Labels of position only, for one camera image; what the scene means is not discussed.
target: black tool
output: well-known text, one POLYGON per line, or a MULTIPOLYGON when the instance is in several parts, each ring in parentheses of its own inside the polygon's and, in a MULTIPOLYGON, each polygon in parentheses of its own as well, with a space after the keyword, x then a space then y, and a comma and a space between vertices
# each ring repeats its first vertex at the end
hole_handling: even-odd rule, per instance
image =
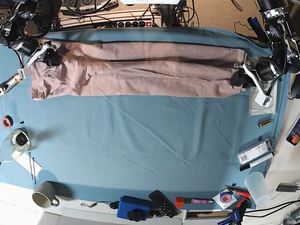
POLYGON ((178 214, 174 204, 160 191, 153 191, 149 198, 153 201, 155 207, 160 208, 164 212, 165 216, 172 218, 178 214))

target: mug handle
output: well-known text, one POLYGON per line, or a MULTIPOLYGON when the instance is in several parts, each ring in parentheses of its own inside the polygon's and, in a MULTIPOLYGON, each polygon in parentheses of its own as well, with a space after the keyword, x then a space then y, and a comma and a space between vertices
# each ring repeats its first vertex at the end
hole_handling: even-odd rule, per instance
POLYGON ((60 204, 60 201, 57 199, 57 197, 54 197, 53 200, 57 201, 57 204, 51 203, 52 206, 56 207, 60 204))

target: beige pants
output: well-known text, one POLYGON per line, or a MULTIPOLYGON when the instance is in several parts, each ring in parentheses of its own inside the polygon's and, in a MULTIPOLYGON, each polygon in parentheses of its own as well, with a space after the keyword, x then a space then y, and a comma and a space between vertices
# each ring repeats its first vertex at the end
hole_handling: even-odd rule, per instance
POLYGON ((34 100, 64 95, 224 98, 242 89, 230 85, 237 71, 234 63, 244 59, 241 49, 150 42, 52 43, 62 63, 31 66, 34 100))

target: blue cloth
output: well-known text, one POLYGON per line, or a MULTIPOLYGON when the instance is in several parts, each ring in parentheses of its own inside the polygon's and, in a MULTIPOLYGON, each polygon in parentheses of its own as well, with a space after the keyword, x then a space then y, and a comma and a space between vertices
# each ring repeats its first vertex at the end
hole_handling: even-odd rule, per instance
MULTIPOLYGON (((244 49, 250 60, 270 54, 243 36, 210 28, 100 29, 50 33, 47 38, 218 45, 244 49)), ((15 74, 18 61, 6 47, 0 52, 0 77, 5 81, 15 74)), ((0 141, 25 127, 31 154, 43 169, 34 185, 17 162, 2 164, 0 181, 32 189, 53 181, 58 195, 90 201, 117 201, 124 195, 149 199, 156 189, 172 202, 176 197, 212 198, 225 185, 244 187, 253 170, 266 173, 269 161, 240 172, 237 154, 260 136, 278 138, 288 83, 288 75, 279 82, 276 115, 249 117, 249 90, 227 98, 64 96, 35 102, 30 98, 31 79, 24 80, 0 97, 0 116, 14 120, 12 128, 0 128, 0 141), (270 125, 257 128, 270 118, 270 125)))

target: white marker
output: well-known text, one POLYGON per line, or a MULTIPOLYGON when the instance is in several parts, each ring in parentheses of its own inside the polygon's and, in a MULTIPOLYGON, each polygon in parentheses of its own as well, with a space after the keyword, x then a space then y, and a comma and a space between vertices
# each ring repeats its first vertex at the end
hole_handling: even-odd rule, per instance
POLYGON ((259 158, 258 160, 255 160, 252 163, 249 163, 247 165, 244 165, 244 166, 240 167, 240 171, 244 171, 244 170, 249 169, 249 168, 251 168, 253 166, 256 166, 256 165, 258 165, 258 164, 260 164, 260 163, 268 160, 269 158, 272 158, 273 156, 274 156, 274 153, 272 152, 272 153, 270 153, 270 154, 268 154, 268 155, 266 155, 264 157, 259 158))

